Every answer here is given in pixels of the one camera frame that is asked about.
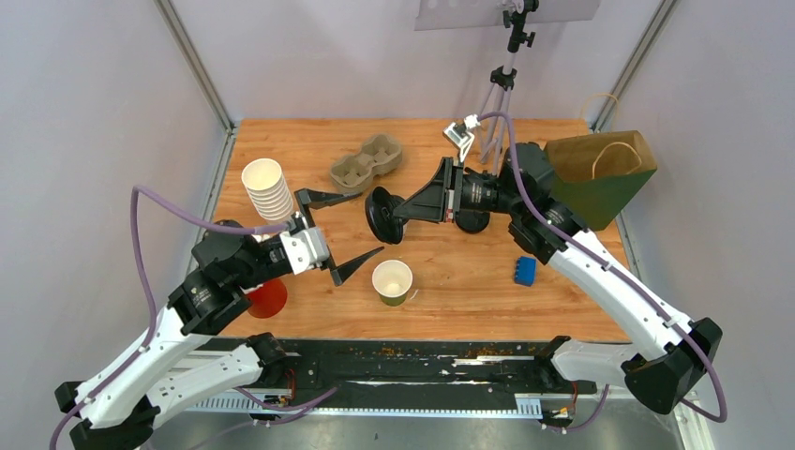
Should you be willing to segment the green paper coffee cup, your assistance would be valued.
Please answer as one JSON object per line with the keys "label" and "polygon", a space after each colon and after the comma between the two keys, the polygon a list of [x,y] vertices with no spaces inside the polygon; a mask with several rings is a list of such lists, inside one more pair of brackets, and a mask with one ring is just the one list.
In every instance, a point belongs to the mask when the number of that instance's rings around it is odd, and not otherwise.
{"label": "green paper coffee cup", "polygon": [[413,272],[405,262],[387,260],[374,268],[371,284],[383,303],[397,307],[405,302],[413,285]]}

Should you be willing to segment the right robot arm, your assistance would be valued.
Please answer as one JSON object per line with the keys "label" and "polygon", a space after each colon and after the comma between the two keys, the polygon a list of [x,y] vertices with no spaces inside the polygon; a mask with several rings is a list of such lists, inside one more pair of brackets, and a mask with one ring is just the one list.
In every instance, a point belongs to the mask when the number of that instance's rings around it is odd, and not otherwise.
{"label": "right robot arm", "polygon": [[453,222],[479,233],[492,214],[506,214],[508,231],[526,253],[574,282],[618,324],[626,345],[557,337],[535,378],[548,391],[571,381],[628,389],[650,410],[666,414],[708,377],[728,415],[713,359],[723,333],[709,318],[693,320],[643,285],[602,245],[595,232],[551,192],[553,169],[534,142],[521,143],[498,174],[475,172],[444,157],[432,179],[409,198],[377,188],[367,198],[367,220],[383,242],[396,245],[411,220]]}

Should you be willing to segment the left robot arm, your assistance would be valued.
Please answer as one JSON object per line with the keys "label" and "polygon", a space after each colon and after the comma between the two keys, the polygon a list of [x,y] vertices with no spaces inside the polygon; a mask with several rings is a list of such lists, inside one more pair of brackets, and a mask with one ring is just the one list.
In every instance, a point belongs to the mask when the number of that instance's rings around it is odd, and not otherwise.
{"label": "left robot arm", "polygon": [[152,308],[148,328],[94,377],[64,382],[55,392],[77,449],[135,449],[187,408],[259,381],[280,385],[285,352],[269,333],[246,338],[220,357],[192,369],[174,367],[208,343],[249,307],[247,291],[265,282],[318,269],[343,284],[365,261],[336,264],[311,211],[346,201],[340,193],[299,189],[299,209],[286,222],[244,228],[232,220],[204,224],[192,249],[197,267]]}

